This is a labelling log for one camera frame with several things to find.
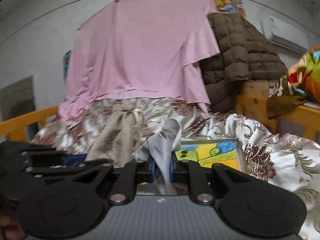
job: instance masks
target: floral bedspread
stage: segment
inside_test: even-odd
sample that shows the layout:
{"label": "floral bedspread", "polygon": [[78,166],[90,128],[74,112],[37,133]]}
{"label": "floral bedspread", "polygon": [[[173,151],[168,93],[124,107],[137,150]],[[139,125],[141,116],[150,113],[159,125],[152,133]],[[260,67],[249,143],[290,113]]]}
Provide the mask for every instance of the floral bedspread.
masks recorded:
{"label": "floral bedspread", "polygon": [[[260,122],[237,114],[212,114],[204,119],[196,104],[171,98],[126,99],[144,115],[142,136],[158,132],[168,119],[182,128],[182,140],[238,138],[249,174],[299,195],[308,209],[300,236],[320,239],[320,146],[286,134],[272,135]],[[33,138],[32,143],[51,145],[70,154],[86,154],[108,117],[126,100],[104,99],[92,105],[75,126],[64,126],[56,117]]]}

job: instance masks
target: air conditioner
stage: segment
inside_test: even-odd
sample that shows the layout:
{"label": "air conditioner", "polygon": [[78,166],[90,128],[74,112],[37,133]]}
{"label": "air conditioner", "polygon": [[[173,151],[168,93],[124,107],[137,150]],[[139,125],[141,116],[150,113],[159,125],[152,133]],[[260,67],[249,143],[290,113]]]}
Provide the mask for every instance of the air conditioner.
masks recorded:
{"label": "air conditioner", "polygon": [[309,48],[308,38],[305,33],[275,17],[261,20],[263,34],[273,44],[289,49],[299,54],[304,54]]}

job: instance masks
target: wooden bed frame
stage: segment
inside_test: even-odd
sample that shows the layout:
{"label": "wooden bed frame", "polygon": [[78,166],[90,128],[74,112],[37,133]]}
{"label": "wooden bed frame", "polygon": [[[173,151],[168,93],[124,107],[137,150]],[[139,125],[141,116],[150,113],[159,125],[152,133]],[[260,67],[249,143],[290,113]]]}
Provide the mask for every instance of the wooden bed frame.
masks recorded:
{"label": "wooden bed frame", "polygon": [[[278,133],[279,118],[267,118],[266,98],[247,95],[237,97],[236,112],[263,123],[273,134]],[[40,127],[45,125],[45,120],[57,114],[58,106],[34,111],[0,123],[0,137],[7,136],[10,141],[27,142],[25,128],[35,122]],[[281,118],[288,119],[305,127],[303,136],[316,140],[316,132],[320,131],[320,110],[306,106],[299,106],[294,111],[284,114]]]}
{"label": "wooden bed frame", "polygon": [[35,122],[43,127],[45,120],[57,113],[58,106],[53,106],[0,122],[0,137],[7,136],[10,141],[28,142],[25,128]]}

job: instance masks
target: colorful painting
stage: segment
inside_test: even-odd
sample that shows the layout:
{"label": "colorful painting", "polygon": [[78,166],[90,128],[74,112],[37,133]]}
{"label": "colorful painting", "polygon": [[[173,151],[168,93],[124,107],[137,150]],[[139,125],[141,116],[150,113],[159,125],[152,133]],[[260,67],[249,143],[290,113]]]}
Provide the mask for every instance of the colorful painting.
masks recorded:
{"label": "colorful painting", "polygon": [[238,171],[240,165],[237,158],[236,142],[186,144],[176,152],[177,159],[199,162],[202,167],[211,168],[213,163],[222,163]]}
{"label": "colorful painting", "polygon": [[67,79],[70,57],[71,57],[71,50],[66,52],[63,56],[63,79],[64,79],[64,82],[66,82],[66,79]]}
{"label": "colorful painting", "polygon": [[242,0],[215,0],[219,12],[240,13],[246,18]]}

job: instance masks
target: beige cloth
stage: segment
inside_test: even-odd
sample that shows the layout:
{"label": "beige cloth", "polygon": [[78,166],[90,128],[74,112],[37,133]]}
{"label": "beige cloth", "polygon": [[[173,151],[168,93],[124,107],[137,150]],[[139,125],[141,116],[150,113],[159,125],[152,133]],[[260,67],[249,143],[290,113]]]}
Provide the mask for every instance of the beige cloth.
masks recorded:
{"label": "beige cloth", "polygon": [[123,167],[136,159],[142,137],[143,114],[132,102],[123,104],[115,111],[92,144],[86,161],[108,159],[115,168]]}

